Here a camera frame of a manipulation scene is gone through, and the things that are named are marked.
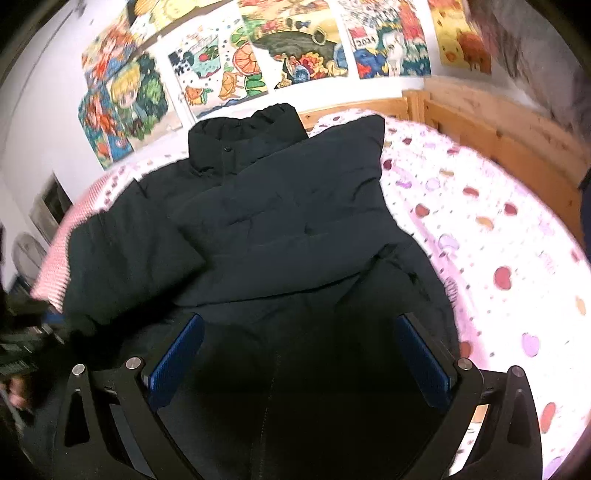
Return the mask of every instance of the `dark cloth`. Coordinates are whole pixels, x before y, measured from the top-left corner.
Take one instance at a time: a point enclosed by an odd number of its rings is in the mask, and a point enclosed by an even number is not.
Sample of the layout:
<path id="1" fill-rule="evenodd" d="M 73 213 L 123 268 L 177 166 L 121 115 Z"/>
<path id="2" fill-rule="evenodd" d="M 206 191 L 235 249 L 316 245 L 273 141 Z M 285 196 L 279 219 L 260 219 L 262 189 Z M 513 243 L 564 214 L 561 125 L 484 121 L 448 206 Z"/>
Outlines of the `dark cloth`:
<path id="1" fill-rule="evenodd" d="M 159 415 L 206 479 L 395 478 L 437 428 L 391 323 L 414 312 L 454 355 L 457 332 L 384 202 L 383 141 L 376 115 L 308 139 L 289 105 L 202 121 L 190 158 L 72 233 L 72 326 L 116 326 L 154 298 L 204 318 Z M 154 330 L 138 338 L 149 354 Z"/>

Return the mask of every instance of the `silver screw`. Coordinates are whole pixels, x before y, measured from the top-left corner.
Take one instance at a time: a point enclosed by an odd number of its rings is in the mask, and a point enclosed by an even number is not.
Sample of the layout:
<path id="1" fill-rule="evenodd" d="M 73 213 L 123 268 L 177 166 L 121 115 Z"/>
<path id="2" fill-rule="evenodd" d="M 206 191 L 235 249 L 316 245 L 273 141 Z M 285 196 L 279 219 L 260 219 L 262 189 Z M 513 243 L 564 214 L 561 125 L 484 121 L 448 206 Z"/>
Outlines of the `silver screw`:
<path id="1" fill-rule="evenodd" d="M 523 369 L 521 367 L 518 367 L 517 365 L 511 368 L 511 372 L 516 377 L 524 377 L 525 376 L 525 372 L 523 371 Z"/>
<path id="2" fill-rule="evenodd" d="M 137 356 L 133 356 L 131 357 L 129 360 L 127 360 L 125 362 L 125 366 L 127 368 L 129 368 L 130 370 L 135 370 L 136 368 L 138 368 L 140 365 L 142 364 L 142 359 L 137 357 Z"/>
<path id="3" fill-rule="evenodd" d="M 86 370 L 86 367 L 84 366 L 84 364 L 78 364 L 78 365 L 74 365 L 74 368 L 72 368 L 72 373 L 79 377 L 80 375 L 82 375 L 84 373 L 84 370 Z"/>
<path id="4" fill-rule="evenodd" d="M 460 367 L 462 370 L 470 370 L 474 364 L 470 362 L 467 358 L 460 358 L 457 361 L 457 366 Z"/>

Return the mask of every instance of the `pink checkered fabric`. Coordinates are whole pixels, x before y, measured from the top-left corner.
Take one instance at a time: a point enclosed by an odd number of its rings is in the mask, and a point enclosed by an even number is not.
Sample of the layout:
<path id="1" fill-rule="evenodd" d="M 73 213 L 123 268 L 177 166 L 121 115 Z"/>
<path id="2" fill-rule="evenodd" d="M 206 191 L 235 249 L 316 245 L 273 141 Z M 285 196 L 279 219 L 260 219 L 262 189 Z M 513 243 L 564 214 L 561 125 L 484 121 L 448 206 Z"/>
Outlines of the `pink checkered fabric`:
<path id="1" fill-rule="evenodd" d="M 59 312 L 62 311 L 66 287 L 70 281 L 70 266 L 68 264 L 70 235 L 74 228 L 96 213 L 96 199 L 110 176 L 111 174 L 104 175 L 94 182 L 84 196 L 68 210 L 31 290 L 31 296 L 34 299 L 48 301 Z"/>

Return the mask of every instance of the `bed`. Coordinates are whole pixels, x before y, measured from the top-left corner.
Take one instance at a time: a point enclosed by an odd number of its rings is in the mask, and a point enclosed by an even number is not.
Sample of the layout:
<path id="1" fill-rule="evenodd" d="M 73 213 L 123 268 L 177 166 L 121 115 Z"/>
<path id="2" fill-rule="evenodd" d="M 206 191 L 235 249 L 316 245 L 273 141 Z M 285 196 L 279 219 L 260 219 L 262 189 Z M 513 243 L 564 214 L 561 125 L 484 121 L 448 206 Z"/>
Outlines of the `bed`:
<path id="1" fill-rule="evenodd" d="M 577 189 L 590 166 L 587 152 L 534 112 L 436 78 L 400 98 L 344 103 L 300 118 L 316 135 L 373 113 L 386 118 L 385 201 L 445 285 L 462 355 L 483 369 L 525 368 L 540 419 L 544 478 L 558 467 L 559 474 L 572 471 L 584 457 L 591 419 L 591 270 L 581 248 Z M 184 156 L 134 161 L 99 179 L 61 225 L 35 296 L 59 308 L 71 230 L 107 209 L 129 181 Z M 464 464 L 485 414 L 486 407 L 477 409 L 452 472 Z"/>

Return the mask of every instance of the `jacket collar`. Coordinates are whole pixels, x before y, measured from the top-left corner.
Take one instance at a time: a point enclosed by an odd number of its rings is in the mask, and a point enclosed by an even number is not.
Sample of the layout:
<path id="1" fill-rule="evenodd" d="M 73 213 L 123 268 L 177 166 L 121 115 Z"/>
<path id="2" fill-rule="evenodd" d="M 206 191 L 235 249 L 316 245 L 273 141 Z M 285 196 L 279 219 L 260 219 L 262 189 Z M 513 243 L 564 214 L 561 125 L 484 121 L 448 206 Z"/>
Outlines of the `jacket collar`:
<path id="1" fill-rule="evenodd" d="M 189 162 L 199 173 L 236 174 L 259 158 L 307 138 L 296 109 L 281 103 L 249 118 L 197 123 L 189 132 Z"/>

